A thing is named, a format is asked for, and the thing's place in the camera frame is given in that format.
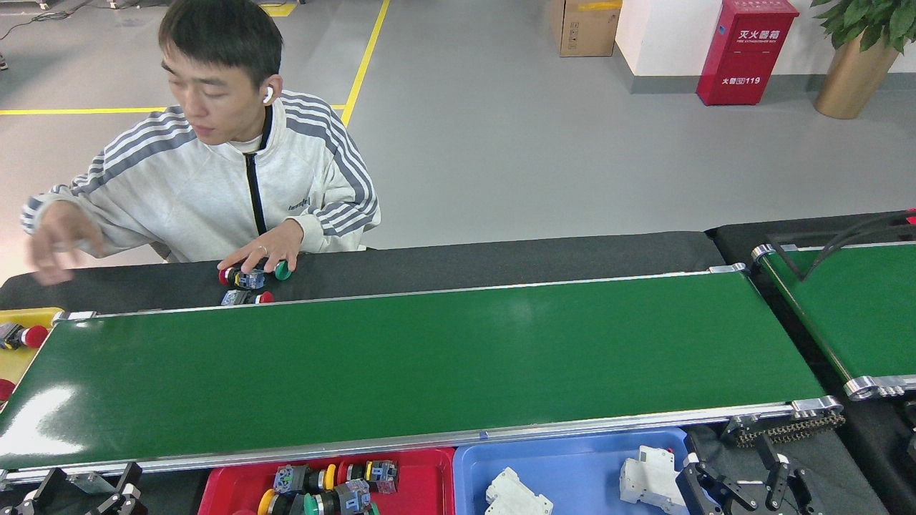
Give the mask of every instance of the electrical component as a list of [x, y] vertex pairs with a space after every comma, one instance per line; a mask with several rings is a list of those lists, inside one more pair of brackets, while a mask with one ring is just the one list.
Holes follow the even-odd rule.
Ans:
[[28, 328], [13, 322], [0, 325], [0, 348], [16, 350], [24, 345], [37, 349], [47, 337], [48, 329], [41, 325]]
[[515, 470], [506, 467], [486, 488], [485, 515], [551, 515], [553, 503], [543, 495], [534, 495], [519, 479]]
[[658, 506], [670, 515], [688, 515], [674, 480], [674, 455], [665, 449], [639, 446], [639, 460], [627, 458], [620, 468], [620, 500]]
[[319, 494], [264, 493], [257, 515], [378, 515], [365, 479], [354, 479]]
[[274, 491], [278, 494], [320, 494], [334, 489], [337, 466], [330, 464], [321, 470], [308, 465], [282, 466], [274, 475]]
[[248, 290], [229, 290], [223, 296], [223, 300], [220, 302], [220, 305], [236, 306], [239, 304], [264, 304], [273, 301], [274, 296], [269, 291], [265, 291], [260, 295], [255, 295]]
[[346, 469], [346, 480], [364, 478], [369, 489], [380, 494], [398, 493], [398, 464], [391, 460], [373, 460], [352, 464]]
[[[236, 286], [238, 288], [245, 288], [246, 290], [257, 290], [259, 288], [264, 288], [265, 276], [267, 274], [267, 272], [264, 271], [265, 264], [267, 264], [267, 260], [262, 259], [261, 262], [248, 273], [244, 273], [240, 267], [224, 268], [218, 272], [217, 277], [224, 286]], [[280, 261], [272, 273], [277, 280], [286, 280], [292, 275], [285, 260]]]

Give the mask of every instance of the gray baseboard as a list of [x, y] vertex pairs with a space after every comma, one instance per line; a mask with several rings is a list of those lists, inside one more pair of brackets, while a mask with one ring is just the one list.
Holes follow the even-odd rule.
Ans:
[[[700, 81], [699, 75], [676, 76], [635, 76], [630, 71], [627, 60], [624, 59], [619, 49], [615, 49], [612, 58], [620, 77], [627, 89], [634, 94], [652, 93], [695, 93], [696, 85]], [[816, 92], [820, 91], [826, 75], [773, 75], [767, 84], [768, 91], [787, 92]], [[881, 83], [879, 90], [916, 90], [916, 73], [889, 73]]]

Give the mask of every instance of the man's hand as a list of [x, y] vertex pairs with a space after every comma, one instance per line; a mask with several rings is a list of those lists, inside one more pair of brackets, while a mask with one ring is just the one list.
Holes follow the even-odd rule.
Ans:
[[302, 226], [299, 225], [299, 222], [289, 219], [284, 220], [280, 225], [230, 254], [229, 257], [220, 261], [216, 267], [223, 270], [244, 260], [242, 271], [250, 273], [258, 261], [267, 258], [264, 271], [272, 272], [280, 261], [286, 259], [287, 268], [291, 272], [296, 269], [296, 256], [299, 255], [302, 237]]
[[36, 269], [35, 280], [48, 286], [73, 279], [73, 272], [60, 265], [55, 247], [69, 252], [73, 264], [80, 263], [77, 245], [88, 240], [96, 254], [104, 254], [102, 231], [74, 203], [56, 201], [41, 217], [41, 225], [28, 242], [28, 262]]

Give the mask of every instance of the white wall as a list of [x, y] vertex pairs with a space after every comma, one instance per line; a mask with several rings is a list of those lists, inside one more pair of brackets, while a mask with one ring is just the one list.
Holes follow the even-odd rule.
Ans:
[[[790, 0], [801, 15], [792, 22], [774, 75], [827, 73], [834, 48], [824, 38], [810, 0]], [[713, 40], [721, 0], [624, 0], [616, 43], [635, 76], [697, 76]], [[897, 57], [893, 72], [916, 72], [916, 44]]]

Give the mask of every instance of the black zipper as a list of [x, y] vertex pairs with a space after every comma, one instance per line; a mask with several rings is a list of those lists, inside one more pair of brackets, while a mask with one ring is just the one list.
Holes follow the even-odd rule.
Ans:
[[257, 166], [255, 165], [255, 156], [257, 152], [267, 147], [267, 138], [270, 137], [270, 122], [273, 118], [273, 109], [270, 106], [264, 108], [264, 128], [261, 129], [261, 145], [255, 152], [245, 154], [245, 172], [248, 175], [248, 190], [251, 191], [251, 210], [255, 214], [255, 225], [257, 233], [263, 235], [267, 232], [267, 224], [264, 222], [264, 208], [261, 205], [261, 193], [257, 188]]

